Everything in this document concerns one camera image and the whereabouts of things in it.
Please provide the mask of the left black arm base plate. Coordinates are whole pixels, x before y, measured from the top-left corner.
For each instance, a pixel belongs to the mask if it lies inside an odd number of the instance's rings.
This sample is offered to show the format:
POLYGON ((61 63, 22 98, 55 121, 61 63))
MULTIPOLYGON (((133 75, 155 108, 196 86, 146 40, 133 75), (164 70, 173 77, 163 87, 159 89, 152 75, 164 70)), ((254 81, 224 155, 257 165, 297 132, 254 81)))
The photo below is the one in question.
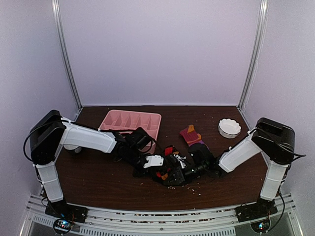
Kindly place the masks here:
POLYGON ((47 206, 45 214, 66 219, 70 222, 85 223, 88 209, 81 206, 65 205, 65 206, 47 206))

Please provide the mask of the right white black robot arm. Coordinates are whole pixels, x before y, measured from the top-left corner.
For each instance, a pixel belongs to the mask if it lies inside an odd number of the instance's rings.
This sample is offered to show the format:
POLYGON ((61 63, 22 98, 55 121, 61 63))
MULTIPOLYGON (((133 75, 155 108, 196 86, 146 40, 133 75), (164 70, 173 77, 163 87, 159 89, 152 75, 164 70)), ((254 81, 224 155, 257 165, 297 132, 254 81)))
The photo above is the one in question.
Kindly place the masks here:
POLYGON ((280 186, 285 181, 292 162, 303 157, 294 151, 294 130, 268 118, 260 118, 246 137, 219 157, 213 156, 193 125, 182 130, 180 135, 188 144, 194 163, 182 168, 182 160, 175 154, 173 147, 166 148, 166 172, 162 175, 162 183, 165 186, 186 184, 204 173, 223 177, 258 153, 269 156, 270 164, 259 197, 256 203, 236 209, 241 216, 245 211, 252 212, 257 217, 275 212, 275 197, 280 193, 280 186))

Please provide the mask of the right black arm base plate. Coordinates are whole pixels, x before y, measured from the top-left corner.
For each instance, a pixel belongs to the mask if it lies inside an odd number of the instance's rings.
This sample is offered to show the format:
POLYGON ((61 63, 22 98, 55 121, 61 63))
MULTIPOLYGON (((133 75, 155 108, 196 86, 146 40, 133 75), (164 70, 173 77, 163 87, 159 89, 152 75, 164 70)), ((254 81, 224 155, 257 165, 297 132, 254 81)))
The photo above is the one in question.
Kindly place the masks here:
POLYGON ((242 205, 235 208, 238 222, 252 221, 258 218, 266 218, 270 214, 278 212, 274 203, 242 205))

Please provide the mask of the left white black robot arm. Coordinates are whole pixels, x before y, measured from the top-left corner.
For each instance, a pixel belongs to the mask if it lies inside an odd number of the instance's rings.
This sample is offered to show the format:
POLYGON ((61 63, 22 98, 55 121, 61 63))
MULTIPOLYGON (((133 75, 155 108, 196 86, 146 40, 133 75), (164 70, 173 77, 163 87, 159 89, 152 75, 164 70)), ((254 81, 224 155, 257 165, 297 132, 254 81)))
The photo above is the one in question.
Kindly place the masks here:
POLYGON ((103 153, 114 153, 144 174, 149 168, 161 167, 165 157, 150 155, 144 151, 147 144, 157 144, 142 127, 136 129, 100 129, 71 121, 58 110, 49 111, 29 132, 23 143, 30 145, 30 153, 24 156, 33 163, 46 192, 48 204, 59 218, 72 214, 67 204, 55 166, 60 147, 69 151, 89 148, 103 153))

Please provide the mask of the black argyle red orange sock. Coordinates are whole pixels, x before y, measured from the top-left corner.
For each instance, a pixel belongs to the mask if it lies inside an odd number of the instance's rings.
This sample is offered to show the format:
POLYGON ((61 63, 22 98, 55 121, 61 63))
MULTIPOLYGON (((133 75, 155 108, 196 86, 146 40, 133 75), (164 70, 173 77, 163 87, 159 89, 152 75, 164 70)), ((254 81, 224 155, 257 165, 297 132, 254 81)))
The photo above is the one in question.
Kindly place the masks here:
POLYGON ((173 154, 179 154, 178 150, 173 145, 167 146, 164 149, 161 155, 166 158, 166 163, 163 165, 162 168, 154 169, 153 171, 149 171, 148 173, 153 181, 163 185, 163 181, 167 178, 167 173, 173 167, 181 167, 173 154))

